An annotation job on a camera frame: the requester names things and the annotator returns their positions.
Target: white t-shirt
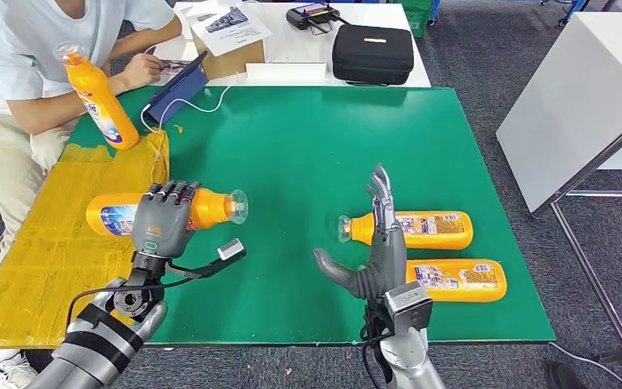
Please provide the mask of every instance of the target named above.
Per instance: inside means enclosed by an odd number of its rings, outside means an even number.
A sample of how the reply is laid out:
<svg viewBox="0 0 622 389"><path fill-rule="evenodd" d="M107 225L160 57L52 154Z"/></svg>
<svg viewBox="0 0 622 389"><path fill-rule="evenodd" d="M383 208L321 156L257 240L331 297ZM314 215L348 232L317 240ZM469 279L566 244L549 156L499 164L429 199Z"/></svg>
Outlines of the white t-shirt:
<svg viewBox="0 0 622 389"><path fill-rule="evenodd" d="M72 90L53 55L63 42L79 42L103 66L123 20L137 30L165 27L175 13L165 0L85 0L84 16L72 19L55 0L0 0L0 113L6 100L58 96Z"/></svg>

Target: sneaker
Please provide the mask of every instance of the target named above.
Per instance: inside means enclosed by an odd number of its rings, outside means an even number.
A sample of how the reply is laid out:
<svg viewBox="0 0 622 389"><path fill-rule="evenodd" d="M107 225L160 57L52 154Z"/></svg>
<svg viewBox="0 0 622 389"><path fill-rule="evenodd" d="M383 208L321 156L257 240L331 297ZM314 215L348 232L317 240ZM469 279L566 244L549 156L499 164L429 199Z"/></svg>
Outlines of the sneaker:
<svg viewBox="0 0 622 389"><path fill-rule="evenodd" d="M24 389L36 377L22 351L0 363L0 389Z"/></svg>
<svg viewBox="0 0 622 389"><path fill-rule="evenodd" d="M554 389L588 389L578 375L563 363L551 363L547 372Z"/></svg>

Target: cardboard box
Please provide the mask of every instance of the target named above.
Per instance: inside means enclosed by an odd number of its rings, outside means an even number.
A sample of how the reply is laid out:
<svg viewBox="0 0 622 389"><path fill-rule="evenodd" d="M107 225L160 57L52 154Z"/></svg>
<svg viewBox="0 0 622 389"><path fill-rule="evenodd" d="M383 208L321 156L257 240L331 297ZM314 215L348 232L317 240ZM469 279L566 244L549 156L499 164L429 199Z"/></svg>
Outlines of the cardboard box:
<svg viewBox="0 0 622 389"><path fill-rule="evenodd" d="M197 34L192 32L192 37L199 53L202 53L204 50L208 51L208 48ZM202 62L202 68L208 79L219 79L220 77L237 73L246 73L247 63L264 63L265 61L263 41L256 41L218 57L209 53Z"/></svg>

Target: cardboard sheet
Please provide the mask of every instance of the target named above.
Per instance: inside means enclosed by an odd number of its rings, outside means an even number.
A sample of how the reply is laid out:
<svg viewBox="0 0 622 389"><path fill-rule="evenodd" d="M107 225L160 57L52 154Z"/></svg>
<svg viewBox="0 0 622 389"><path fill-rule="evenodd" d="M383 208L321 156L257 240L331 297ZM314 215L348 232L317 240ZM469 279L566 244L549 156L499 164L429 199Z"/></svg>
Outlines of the cardboard sheet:
<svg viewBox="0 0 622 389"><path fill-rule="evenodd" d="M0 348L54 348L70 300L127 277L129 237L100 237L84 212L96 195L146 190L168 176L168 139L150 134L111 158L106 147L66 147L0 267ZM78 301L77 314L92 296Z"/></svg>

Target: white table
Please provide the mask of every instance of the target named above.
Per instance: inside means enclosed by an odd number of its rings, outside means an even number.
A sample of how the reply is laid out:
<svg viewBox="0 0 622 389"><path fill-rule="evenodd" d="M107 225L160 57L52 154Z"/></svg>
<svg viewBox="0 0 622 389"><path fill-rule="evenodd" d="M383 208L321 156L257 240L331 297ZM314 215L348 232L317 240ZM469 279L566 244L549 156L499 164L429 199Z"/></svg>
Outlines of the white table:
<svg viewBox="0 0 622 389"><path fill-rule="evenodd" d="M578 12L497 130L528 209L548 207L591 163L622 169L622 148L595 161L621 134L622 13Z"/></svg>
<svg viewBox="0 0 622 389"><path fill-rule="evenodd" d="M182 17L180 10L198 6L198 2L177 2L175 11L182 21L182 35L156 46L154 55L161 59L192 60L197 57L197 50L192 40L190 26ZM246 85L313 85L313 86L344 86L344 81L336 79L332 74L332 47L337 35L339 22L334 22L333 31L328 34L314 36L311 31L300 31L290 25L285 19L285 13L303 3L251 3L241 6L248 7L255 13L268 28L273 36L263 41L266 63L310 63L325 62L327 64L326 78L315 80L290 79L248 79L246 74L233 75L209 81L210 86L226 86L237 84ZM333 7L340 11L341 16L349 23L375 27L409 29L407 17L401 4L345 4L333 3ZM414 49L414 70L402 87L430 87L430 80L425 72L423 61L411 38Z"/></svg>

